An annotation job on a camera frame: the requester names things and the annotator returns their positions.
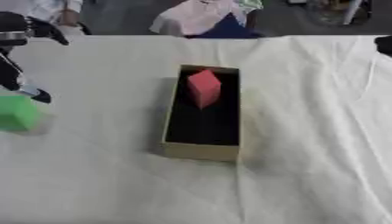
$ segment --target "floor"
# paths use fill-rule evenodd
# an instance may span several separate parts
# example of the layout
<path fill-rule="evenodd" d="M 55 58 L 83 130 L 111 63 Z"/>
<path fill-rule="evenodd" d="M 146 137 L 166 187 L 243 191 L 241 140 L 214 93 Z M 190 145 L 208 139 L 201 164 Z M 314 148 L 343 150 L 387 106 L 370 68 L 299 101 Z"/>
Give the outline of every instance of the floor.
<path fill-rule="evenodd" d="M 184 0 L 85 0 L 82 20 L 97 35 L 149 35 L 154 18 Z M 373 17 L 364 25 L 331 28 L 315 24 L 303 6 L 263 0 L 255 31 L 265 36 L 368 35 L 392 33 L 392 1 L 375 0 Z"/>

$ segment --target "white cloth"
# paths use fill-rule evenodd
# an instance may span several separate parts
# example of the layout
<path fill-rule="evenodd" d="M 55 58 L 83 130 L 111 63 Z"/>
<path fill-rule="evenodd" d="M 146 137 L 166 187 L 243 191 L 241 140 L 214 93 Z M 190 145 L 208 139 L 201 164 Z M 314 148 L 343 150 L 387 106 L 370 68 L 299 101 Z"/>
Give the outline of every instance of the white cloth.
<path fill-rule="evenodd" d="M 66 0 L 68 9 L 80 12 L 83 0 Z M 64 9 L 65 0 L 1 0 L 0 11 L 13 11 L 22 15 L 54 22 Z"/>
<path fill-rule="evenodd" d="M 53 104 L 0 132 L 2 223 L 392 223 L 392 59 L 374 37 L 36 40 Z M 237 166 L 158 148 L 179 65 L 239 67 Z"/>
<path fill-rule="evenodd" d="M 233 0 L 188 0 L 160 14 L 150 30 L 180 37 L 197 35 L 211 30 L 230 12 L 241 25 L 246 24 L 246 14 Z"/>

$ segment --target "clothing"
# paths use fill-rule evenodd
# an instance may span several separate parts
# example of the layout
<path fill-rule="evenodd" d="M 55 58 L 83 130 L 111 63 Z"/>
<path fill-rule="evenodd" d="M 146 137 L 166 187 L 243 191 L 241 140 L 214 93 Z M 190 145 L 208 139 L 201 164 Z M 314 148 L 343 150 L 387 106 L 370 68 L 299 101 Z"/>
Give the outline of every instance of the clothing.
<path fill-rule="evenodd" d="M 245 13 L 233 0 L 188 0 L 160 14 L 150 30 L 172 36 L 208 32 L 229 13 L 245 25 Z"/>
<path fill-rule="evenodd" d="M 13 11 L 25 16 L 54 22 L 65 7 L 72 11 L 81 11 L 83 0 L 1 0 L 0 11 Z"/>

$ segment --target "person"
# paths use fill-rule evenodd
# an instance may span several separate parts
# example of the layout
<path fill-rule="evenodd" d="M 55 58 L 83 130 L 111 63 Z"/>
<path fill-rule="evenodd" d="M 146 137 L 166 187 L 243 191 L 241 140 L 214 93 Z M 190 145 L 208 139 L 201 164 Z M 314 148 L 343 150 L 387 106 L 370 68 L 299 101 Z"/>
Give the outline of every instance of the person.
<path fill-rule="evenodd" d="M 53 25 L 78 27 L 83 0 L 1 0 L 0 11 L 38 18 Z"/>

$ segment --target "green cube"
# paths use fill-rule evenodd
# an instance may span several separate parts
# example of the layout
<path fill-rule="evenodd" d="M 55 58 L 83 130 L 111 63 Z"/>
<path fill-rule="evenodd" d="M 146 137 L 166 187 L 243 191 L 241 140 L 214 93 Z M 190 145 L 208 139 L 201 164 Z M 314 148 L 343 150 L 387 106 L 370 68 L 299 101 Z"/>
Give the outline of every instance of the green cube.
<path fill-rule="evenodd" d="M 39 111 L 29 97 L 0 96 L 0 130 L 30 130 L 38 119 Z"/>

